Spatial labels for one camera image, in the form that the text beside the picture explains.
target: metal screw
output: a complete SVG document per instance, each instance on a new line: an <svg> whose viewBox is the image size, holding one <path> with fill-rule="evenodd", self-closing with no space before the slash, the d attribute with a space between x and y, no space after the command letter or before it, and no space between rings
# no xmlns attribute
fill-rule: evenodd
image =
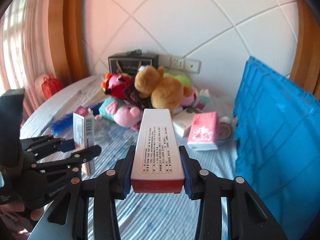
<svg viewBox="0 0 320 240"><path fill-rule="evenodd" d="M209 174L209 171L205 170L205 169L202 169L199 171L199 173L202 175L202 176L207 176Z"/></svg>
<svg viewBox="0 0 320 240"><path fill-rule="evenodd" d="M108 176L112 176L112 175L115 175L116 174L116 171L115 170L108 170L107 171L107 175Z"/></svg>
<svg viewBox="0 0 320 240"><path fill-rule="evenodd" d="M72 184L77 184L77 183L79 183L79 181L80 181L80 179L77 178L77 177L71 179L71 183L72 183Z"/></svg>
<svg viewBox="0 0 320 240"><path fill-rule="evenodd" d="M244 178L242 178L242 177L236 177L236 182L242 184L242 183L244 183Z"/></svg>

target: human hand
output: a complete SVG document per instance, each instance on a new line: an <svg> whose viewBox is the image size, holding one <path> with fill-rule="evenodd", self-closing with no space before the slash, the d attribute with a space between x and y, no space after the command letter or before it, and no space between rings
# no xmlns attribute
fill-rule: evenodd
<svg viewBox="0 0 320 240"><path fill-rule="evenodd" d="M30 228L31 224L27 218L23 218L17 212L23 212L25 207L21 201L11 202L9 204L0 205L0 217L17 240L26 240L30 233L20 233L26 228ZM44 213L44 208L32 210L30 218L38 221Z"/></svg>

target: sheer curtain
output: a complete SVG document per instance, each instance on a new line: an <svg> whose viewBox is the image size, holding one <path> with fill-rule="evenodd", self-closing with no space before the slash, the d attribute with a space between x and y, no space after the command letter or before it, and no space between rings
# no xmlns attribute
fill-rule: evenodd
<svg viewBox="0 0 320 240"><path fill-rule="evenodd" d="M34 83L46 73L41 15L41 1L13 0L0 20L0 95L25 88L22 124L43 103Z"/></svg>

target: pink tissue pack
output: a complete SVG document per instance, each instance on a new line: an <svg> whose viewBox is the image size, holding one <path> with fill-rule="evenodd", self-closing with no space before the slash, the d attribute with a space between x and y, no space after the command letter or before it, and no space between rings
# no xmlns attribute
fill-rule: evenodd
<svg viewBox="0 0 320 240"><path fill-rule="evenodd" d="M217 150L218 113L200 113L193 117L188 146L196 151Z"/></svg>

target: red handbag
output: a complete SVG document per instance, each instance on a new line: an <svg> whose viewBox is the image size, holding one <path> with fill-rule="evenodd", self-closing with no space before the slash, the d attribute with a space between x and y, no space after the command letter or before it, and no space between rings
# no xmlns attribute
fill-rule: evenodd
<svg viewBox="0 0 320 240"><path fill-rule="evenodd" d="M55 93L63 89L61 80L54 77L52 73L49 73L49 78L44 77L44 82L41 85L44 97L48 100Z"/></svg>

